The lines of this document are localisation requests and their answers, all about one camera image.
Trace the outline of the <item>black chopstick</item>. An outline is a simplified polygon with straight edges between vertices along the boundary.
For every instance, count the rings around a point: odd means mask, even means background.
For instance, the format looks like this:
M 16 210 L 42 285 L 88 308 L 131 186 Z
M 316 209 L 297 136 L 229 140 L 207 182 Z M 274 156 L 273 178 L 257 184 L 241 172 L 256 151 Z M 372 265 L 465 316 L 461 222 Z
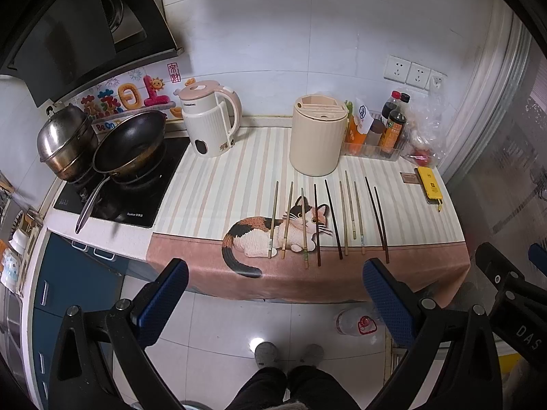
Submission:
M 339 258 L 339 260 L 343 260 L 343 252 L 342 252 L 342 248 L 341 248 L 341 242 L 340 242 L 338 227 L 337 227 L 337 223 L 336 223 L 336 214 L 335 214 L 334 204 L 333 204 L 333 201 L 332 201 L 332 196 L 331 196 L 331 193 L 330 193 L 328 181 L 324 180 L 323 182 L 324 182 L 324 186 L 325 186 L 325 190 L 326 190 L 326 194 L 327 194 L 327 198 L 328 198 L 328 202 L 329 202 L 329 207 L 330 207 L 330 211 L 331 211 L 332 223 L 333 223 L 333 227 L 334 227 L 334 235 L 335 235 L 335 238 L 336 238 L 336 247 L 337 247 L 337 252 L 338 252 L 338 258 Z

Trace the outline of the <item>dark red brown chopstick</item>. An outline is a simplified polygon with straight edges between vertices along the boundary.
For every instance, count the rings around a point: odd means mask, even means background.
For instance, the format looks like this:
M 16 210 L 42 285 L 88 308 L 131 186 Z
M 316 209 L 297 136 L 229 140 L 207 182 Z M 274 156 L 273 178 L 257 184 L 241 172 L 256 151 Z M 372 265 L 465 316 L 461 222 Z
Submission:
M 317 257 L 317 267 L 322 266 L 321 260 L 321 245 L 320 245 L 320 220 L 319 220 L 319 210 L 318 210 L 318 198 L 317 198 L 317 187 L 316 184 L 313 184 L 313 198 L 314 198 L 314 218 L 315 218 L 315 240 L 316 240 L 316 257 Z

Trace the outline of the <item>plastic water jug on floor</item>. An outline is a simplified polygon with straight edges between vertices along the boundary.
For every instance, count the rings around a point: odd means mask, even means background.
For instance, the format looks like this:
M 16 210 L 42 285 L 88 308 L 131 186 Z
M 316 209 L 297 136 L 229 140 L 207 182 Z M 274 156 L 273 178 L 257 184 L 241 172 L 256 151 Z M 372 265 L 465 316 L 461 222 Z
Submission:
M 361 337 L 377 332 L 383 323 L 375 308 L 356 306 L 341 311 L 336 316 L 336 331 L 339 334 Z

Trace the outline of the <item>black induction cooktop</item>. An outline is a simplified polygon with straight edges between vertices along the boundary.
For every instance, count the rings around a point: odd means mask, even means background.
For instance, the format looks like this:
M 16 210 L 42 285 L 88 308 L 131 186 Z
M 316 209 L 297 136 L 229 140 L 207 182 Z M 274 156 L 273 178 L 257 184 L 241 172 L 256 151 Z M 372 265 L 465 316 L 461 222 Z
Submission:
M 187 137 L 166 138 L 153 160 L 137 173 L 123 180 L 109 180 L 102 187 L 91 217 L 150 228 L 189 145 Z M 102 175 L 90 172 L 80 182 L 66 184 L 54 208 L 80 215 L 87 198 L 102 180 Z

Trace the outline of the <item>person left grey shoe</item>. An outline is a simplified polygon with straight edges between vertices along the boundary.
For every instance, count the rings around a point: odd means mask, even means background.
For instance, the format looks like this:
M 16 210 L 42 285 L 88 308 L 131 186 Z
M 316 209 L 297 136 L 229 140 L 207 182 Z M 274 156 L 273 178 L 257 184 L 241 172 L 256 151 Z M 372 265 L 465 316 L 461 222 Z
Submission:
M 272 342 L 259 343 L 255 348 L 254 358 L 259 369 L 266 367 L 281 367 L 279 351 Z

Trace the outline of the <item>yellow power bank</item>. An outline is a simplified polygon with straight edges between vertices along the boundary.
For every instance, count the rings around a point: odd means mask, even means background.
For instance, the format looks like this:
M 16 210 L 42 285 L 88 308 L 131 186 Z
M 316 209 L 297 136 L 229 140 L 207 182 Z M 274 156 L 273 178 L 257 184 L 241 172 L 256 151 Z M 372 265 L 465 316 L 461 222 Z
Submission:
M 440 212 L 443 207 L 443 195 L 434 172 L 429 167 L 417 167 L 418 179 L 424 189 L 428 202 L 435 204 Z

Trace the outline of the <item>striped cat table cloth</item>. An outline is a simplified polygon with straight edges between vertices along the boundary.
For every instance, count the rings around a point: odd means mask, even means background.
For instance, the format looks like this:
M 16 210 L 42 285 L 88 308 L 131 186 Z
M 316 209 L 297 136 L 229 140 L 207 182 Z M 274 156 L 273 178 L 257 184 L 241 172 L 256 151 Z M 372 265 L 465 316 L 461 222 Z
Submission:
M 343 155 L 336 169 L 309 177 L 291 166 L 286 128 L 247 129 L 217 158 L 185 151 L 159 209 L 146 250 L 146 261 L 161 269 L 173 258 L 185 260 L 191 286 L 225 299 L 272 299 L 291 303 L 364 301 L 365 261 L 386 263 L 365 184 L 376 187 L 383 211 L 390 263 L 388 270 L 411 289 L 429 289 L 441 305 L 449 304 L 470 268 L 465 237 L 449 197 L 443 207 L 428 202 L 419 184 L 406 184 L 401 172 L 415 173 L 401 158 L 394 161 Z M 357 239 L 353 240 L 344 171 L 348 171 Z M 279 180 L 272 258 L 269 231 L 275 182 Z M 339 260 L 328 181 L 343 252 Z M 338 181 L 346 196 L 349 255 L 344 256 L 342 207 Z M 362 206 L 365 255 L 362 255 L 356 180 Z M 285 212 L 294 181 L 288 246 L 282 259 Z M 313 184 L 317 187 L 322 266 L 317 267 Z M 309 269 L 302 251 L 301 187 L 306 198 Z

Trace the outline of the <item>black frying pan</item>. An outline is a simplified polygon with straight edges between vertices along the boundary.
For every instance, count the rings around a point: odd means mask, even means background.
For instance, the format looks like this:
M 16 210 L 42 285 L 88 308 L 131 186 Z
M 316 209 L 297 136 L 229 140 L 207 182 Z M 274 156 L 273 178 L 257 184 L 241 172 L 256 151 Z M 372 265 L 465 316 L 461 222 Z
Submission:
M 110 180 L 133 174 L 150 161 L 164 140 L 166 116 L 159 110 L 141 112 L 110 131 L 95 150 L 93 170 L 103 176 L 88 196 L 75 225 L 78 234 L 90 218 L 102 187 Z

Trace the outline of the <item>bamboo chopstick far left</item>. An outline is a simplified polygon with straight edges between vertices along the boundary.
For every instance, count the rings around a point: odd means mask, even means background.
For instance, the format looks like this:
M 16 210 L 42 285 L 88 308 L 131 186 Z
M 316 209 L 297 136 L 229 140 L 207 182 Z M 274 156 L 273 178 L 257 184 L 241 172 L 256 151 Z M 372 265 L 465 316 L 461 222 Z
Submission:
M 275 235 L 275 221 L 276 221 L 276 210 L 278 204 L 278 190 L 279 190 L 279 180 L 275 182 L 275 194 L 273 195 L 272 201 L 272 218 L 269 231 L 269 242 L 268 242 L 268 258 L 272 258 L 272 250 L 274 249 L 274 235 Z

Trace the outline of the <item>white pink electric kettle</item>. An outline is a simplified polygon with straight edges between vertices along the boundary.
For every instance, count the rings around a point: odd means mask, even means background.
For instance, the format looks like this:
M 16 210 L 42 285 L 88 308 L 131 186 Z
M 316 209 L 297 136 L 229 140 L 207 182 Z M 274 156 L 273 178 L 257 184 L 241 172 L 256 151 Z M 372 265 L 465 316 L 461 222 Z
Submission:
M 181 101 L 185 128 L 198 155 L 216 158 L 235 144 L 242 106 L 233 89 L 216 81 L 202 81 L 173 94 Z

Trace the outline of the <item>black cap vinegar bottle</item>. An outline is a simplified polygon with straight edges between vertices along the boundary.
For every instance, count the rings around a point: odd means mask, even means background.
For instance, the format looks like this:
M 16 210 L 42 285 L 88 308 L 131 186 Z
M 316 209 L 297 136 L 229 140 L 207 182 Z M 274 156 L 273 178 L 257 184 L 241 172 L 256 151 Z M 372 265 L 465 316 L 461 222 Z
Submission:
M 410 95 L 404 92 L 401 92 L 399 107 L 402 114 L 406 114 L 409 104 L 410 104 Z

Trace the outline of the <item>black range hood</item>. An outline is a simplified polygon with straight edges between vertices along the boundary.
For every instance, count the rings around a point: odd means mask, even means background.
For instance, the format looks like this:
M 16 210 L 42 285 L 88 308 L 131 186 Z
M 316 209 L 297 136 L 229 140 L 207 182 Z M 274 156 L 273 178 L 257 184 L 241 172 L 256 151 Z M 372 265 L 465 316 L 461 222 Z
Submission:
M 37 106 L 178 51 L 163 0 L 1 0 L 1 73 Z

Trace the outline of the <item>right white wall socket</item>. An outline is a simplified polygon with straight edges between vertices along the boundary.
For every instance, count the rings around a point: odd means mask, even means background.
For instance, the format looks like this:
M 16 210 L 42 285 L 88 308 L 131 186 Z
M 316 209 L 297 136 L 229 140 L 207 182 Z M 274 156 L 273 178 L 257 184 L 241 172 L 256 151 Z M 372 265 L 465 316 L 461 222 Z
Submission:
M 446 74 L 432 69 L 428 77 L 426 90 L 430 92 L 433 91 L 434 93 L 439 93 L 443 90 L 446 81 Z

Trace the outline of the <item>middle white wall socket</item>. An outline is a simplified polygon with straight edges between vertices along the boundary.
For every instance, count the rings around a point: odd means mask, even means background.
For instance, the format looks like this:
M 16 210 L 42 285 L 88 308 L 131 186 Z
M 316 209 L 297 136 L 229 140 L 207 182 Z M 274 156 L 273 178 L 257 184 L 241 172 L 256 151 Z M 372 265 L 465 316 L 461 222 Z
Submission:
M 418 89 L 425 89 L 431 69 L 412 62 L 405 83 Z

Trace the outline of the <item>left white wall socket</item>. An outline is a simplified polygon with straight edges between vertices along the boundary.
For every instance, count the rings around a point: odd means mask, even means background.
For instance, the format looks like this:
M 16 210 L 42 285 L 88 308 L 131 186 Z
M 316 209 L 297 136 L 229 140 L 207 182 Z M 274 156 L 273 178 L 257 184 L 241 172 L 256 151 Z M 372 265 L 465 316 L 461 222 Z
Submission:
M 388 56 L 384 69 L 384 78 L 393 82 L 406 82 L 410 71 L 409 60 L 397 56 Z

